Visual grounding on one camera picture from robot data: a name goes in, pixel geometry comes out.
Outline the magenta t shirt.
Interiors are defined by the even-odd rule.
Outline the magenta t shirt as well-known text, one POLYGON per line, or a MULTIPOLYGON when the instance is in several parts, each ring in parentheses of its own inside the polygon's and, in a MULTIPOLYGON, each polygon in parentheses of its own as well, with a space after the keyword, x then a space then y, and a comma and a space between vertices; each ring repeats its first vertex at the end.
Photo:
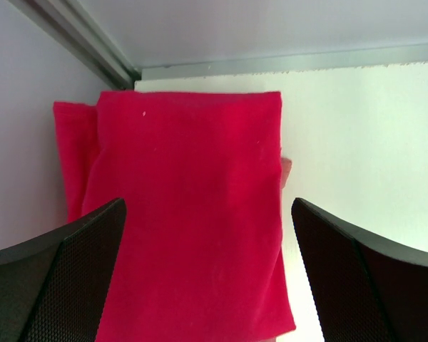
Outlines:
POLYGON ((99 341, 261 341, 292 331, 278 92, 107 92, 83 210, 127 206, 99 341))

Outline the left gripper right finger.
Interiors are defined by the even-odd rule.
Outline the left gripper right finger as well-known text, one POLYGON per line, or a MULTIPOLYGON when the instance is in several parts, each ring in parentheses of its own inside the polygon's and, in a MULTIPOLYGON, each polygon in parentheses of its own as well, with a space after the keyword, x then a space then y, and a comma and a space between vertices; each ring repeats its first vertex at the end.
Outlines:
POLYGON ((302 198, 292 221, 326 341, 428 341, 428 252, 302 198))

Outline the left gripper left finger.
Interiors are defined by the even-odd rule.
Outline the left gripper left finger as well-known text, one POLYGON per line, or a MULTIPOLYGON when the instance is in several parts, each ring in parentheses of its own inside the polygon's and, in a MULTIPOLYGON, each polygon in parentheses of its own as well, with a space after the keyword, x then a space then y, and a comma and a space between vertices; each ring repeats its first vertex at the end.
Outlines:
POLYGON ((125 220, 117 198, 0 250, 0 341, 95 341, 125 220))

